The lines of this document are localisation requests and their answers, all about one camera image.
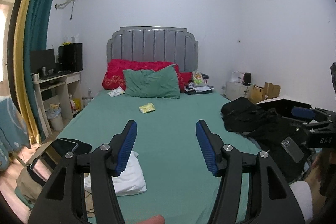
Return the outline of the right hand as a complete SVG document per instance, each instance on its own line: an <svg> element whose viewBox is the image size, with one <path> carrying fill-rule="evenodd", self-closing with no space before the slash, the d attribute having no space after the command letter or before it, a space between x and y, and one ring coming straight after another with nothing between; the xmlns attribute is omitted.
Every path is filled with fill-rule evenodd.
<svg viewBox="0 0 336 224"><path fill-rule="evenodd" d="M319 189L321 187L321 163L322 163L322 151L316 155L314 161L309 169L309 172L304 179L304 182L308 183L311 193L319 195Z"/></svg>

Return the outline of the left hand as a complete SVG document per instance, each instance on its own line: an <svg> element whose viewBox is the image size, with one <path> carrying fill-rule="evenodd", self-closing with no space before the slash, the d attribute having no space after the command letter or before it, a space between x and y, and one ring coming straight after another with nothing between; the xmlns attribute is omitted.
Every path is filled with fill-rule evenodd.
<svg viewBox="0 0 336 224"><path fill-rule="evenodd" d="M159 214L144 221L138 222L137 224L165 224L165 219Z"/></svg>

